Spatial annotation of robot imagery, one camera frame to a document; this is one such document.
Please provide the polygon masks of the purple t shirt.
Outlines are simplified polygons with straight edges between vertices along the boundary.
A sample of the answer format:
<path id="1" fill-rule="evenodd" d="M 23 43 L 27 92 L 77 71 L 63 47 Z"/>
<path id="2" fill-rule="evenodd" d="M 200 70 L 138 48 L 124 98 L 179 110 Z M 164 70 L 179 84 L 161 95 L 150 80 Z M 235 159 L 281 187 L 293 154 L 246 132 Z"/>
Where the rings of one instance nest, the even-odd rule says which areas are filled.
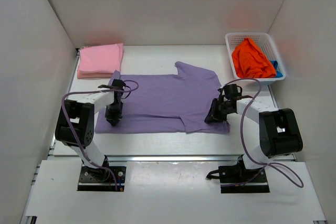
<path id="1" fill-rule="evenodd" d="M 175 67 L 177 74 L 135 75 L 116 71 L 111 80 L 132 80 L 139 87 L 126 98 L 122 119 L 116 126 L 105 118 L 105 109 L 98 113 L 95 132 L 228 134 L 229 123 L 204 121 L 221 87 L 217 74 L 179 61 Z"/>

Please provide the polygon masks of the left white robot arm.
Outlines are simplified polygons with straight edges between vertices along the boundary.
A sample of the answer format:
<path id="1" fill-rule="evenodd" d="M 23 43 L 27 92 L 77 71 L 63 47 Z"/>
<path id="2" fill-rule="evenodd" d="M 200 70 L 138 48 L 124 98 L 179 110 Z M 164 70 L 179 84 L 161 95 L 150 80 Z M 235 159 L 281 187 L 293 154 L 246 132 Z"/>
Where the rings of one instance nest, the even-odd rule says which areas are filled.
<path id="1" fill-rule="evenodd" d="M 80 92 L 71 92 L 62 98 L 55 130 L 56 140 L 74 150 L 91 175 L 102 178 L 114 176 L 107 157 L 93 141 L 95 115 L 104 110 L 108 124 L 116 126 L 122 119 L 122 96 L 131 91 L 124 81 L 114 79 L 111 85 L 98 86 L 97 91 L 85 91 L 83 94 L 86 97 L 81 100 L 67 99 Z"/>

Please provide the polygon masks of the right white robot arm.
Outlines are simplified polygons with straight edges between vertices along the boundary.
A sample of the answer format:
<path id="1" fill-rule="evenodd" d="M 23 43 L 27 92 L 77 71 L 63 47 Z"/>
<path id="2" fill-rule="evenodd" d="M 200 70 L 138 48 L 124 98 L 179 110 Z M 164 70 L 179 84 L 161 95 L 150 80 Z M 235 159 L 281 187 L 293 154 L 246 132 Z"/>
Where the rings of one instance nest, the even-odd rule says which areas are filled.
<path id="1" fill-rule="evenodd" d="M 303 149 L 303 141 L 292 109 L 271 108 L 255 98 L 242 95 L 242 87 L 228 84 L 220 88 L 218 98 L 212 100 L 205 123 L 222 123 L 229 114 L 239 114 L 240 137 L 244 149 L 241 157 L 247 170 L 260 169 L 278 156 L 297 153 Z M 259 126 L 259 145 L 248 151 L 243 136 L 244 119 Z"/>

